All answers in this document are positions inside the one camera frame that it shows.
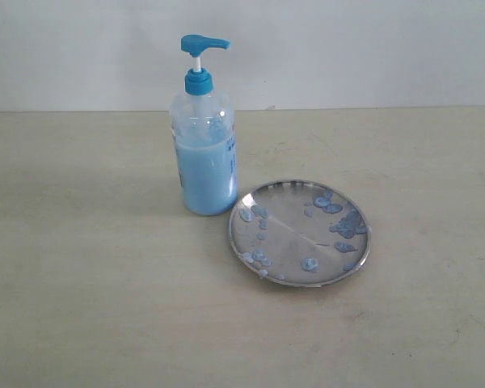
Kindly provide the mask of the round steel plate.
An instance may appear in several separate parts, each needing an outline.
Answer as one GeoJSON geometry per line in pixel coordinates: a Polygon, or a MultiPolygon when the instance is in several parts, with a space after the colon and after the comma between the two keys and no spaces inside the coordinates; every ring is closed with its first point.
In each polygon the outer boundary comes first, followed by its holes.
{"type": "Polygon", "coordinates": [[[242,196],[228,235],[247,268],[289,287],[341,281],[363,267],[371,248],[371,226],[357,204],[303,179],[264,183],[242,196]]]}

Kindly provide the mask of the blue pump soap bottle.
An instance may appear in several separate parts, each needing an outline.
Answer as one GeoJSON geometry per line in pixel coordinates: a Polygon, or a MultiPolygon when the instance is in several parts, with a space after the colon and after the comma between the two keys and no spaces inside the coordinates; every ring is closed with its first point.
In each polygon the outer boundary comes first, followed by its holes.
{"type": "Polygon", "coordinates": [[[174,98],[170,109],[183,202],[193,213],[218,215],[231,209],[238,197],[235,114],[228,95],[214,90],[200,56],[206,49],[227,49],[230,42],[186,35],[180,43],[193,58],[184,76],[184,93],[174,98]]]}

